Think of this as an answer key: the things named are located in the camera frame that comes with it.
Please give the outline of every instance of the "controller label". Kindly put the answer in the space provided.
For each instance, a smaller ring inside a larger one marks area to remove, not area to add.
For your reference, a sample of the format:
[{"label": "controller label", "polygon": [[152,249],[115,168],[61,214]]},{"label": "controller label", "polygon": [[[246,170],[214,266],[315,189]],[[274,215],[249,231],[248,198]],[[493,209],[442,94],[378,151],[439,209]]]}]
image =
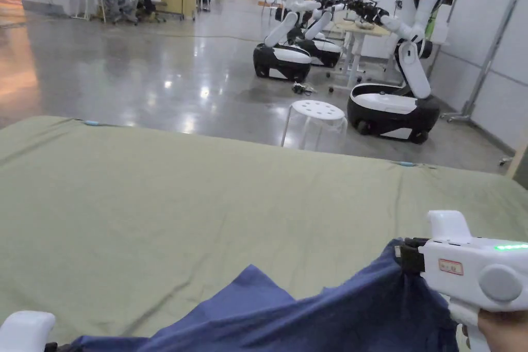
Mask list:
[{"label": "controller label", "polygon": [[440,259],[438,260],[438,267],[441,271],[464,276],[464,267],[458,261]]}]

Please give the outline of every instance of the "white controller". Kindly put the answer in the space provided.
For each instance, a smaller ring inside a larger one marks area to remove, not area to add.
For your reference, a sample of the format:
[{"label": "white controller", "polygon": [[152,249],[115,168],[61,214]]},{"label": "white controller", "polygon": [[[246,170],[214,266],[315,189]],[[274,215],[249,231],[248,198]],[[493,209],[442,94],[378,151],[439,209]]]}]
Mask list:
[{"label": "white controller", "polygon": [[54,325],[51,313],[12,313],[0,327],[0,352],[43,352]]},{"label": "white controller", "polygon": [[457,211],[431,211],[432,239],[418,247],[427,285],[450,297],[453,320],[468,327],[472,352],[489,352],[479,311],[528,310],[528,243],[475,238]]}]

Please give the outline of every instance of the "plastic stool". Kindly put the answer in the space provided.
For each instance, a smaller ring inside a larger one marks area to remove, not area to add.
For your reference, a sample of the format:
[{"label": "plastic stool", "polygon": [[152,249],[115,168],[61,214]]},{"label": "plastic stool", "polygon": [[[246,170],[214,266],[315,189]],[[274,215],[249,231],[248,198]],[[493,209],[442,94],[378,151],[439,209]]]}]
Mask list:
[{"label": "plastic stool", "polygon": [[[85,0],[85,20],[89,21],[88,18],[88,0]],[[95,4],[99,4],[101,1],[101,8],[103,9],[103,21],[106,23],[106,15],[105,15],[105,1],[104,0],[95,0]]]},{"label": "plastic stool", "polygon": [[284,127],[283,139],[280,143],[281,147],[284,147],[284,141],[286,140],[286,132],[288,131],[288,124],[290,122],[291,110],[295,110],[299,114],[306,116],[306,122],[303,127],[303,133],[301,135],[301,142],[299,149],[304,150],[306,146],[306,135],[308,132],[308,125],[312,120],[316,120],[319,125],[319,131],[317,132],[317,140],[315,142],[315,151],[319,146],[321,140],[321,134],[323,129],[335,128],[336,126],[341,130],[342,136],[344,137],[347,133],[348,121],[345,117],[343,110],[335,107],[334,105],[327,104],[326,102],[316,100],[299,100],[291,104],[288,111],[288,118],[286,119],[286,126]]}]

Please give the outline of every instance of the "green bed sheet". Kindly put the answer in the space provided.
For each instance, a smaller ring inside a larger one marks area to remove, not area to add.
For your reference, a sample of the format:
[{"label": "green bed sheet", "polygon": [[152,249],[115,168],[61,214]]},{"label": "green bed sheet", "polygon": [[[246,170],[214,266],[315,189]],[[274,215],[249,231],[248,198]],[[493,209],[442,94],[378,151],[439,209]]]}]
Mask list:
[{"label": "green bed sheet", "polygon": [[296,298],[336,286],[425,215],[528,240],[528,192],[498,175],[36,117],[0,130],[0,316],[52,339],[148,336],[254,264]]}]

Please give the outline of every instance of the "navy blue fabric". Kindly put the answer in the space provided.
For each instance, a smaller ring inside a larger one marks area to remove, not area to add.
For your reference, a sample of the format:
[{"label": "navy blue fabric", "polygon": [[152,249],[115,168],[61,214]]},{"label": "navy blue fabric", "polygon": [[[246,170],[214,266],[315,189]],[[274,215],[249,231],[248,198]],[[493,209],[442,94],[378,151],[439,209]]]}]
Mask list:
[{"label": "navy blue fabric", "polygon": [[343,285],[295,301],[257,267],[151,338],[75,340],[87,352],[450,352],[456,324],[445,300],[381,256]]}]

